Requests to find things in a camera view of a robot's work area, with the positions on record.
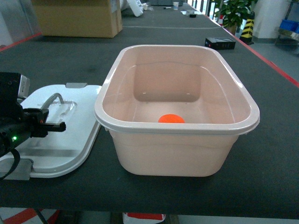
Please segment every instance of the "potted plant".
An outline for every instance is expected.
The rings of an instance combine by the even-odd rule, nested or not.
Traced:
[[[237,27],[242,25],[243,19],[247,19],[253,3],[258,0],[215,0],[219,11],[216,16],[223,15],[223,27],[235,35]]]

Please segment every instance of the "white pillar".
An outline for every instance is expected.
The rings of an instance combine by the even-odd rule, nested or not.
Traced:
[[[288,0],[259,0],[254,8],[256,14],[253,36],[257,38],[277,38],[277,28],[289,7]]]

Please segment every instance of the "blue crate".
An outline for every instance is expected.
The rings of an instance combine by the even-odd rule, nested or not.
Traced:
[[[298,27],[298,23],[295,21],[291,20],[282,20],[280,24],[280,28],[285,29],[285,30],[290,30],[295,32]]]

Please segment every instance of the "yellow black striped post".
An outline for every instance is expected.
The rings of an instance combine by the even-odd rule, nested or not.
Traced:
[[[253,26],[254,26],[254,17],[255,17],[254,12],[251,12],[251,14],[249,15],[246,21],[246,25],[240,37],[240,40],[247,45],[253,44],[252,33],[253,33]]]

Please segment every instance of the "cardboard box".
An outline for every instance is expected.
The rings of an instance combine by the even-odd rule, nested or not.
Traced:
[[[119,0],[32,0],[45,36],[114,37],[122,30]]]

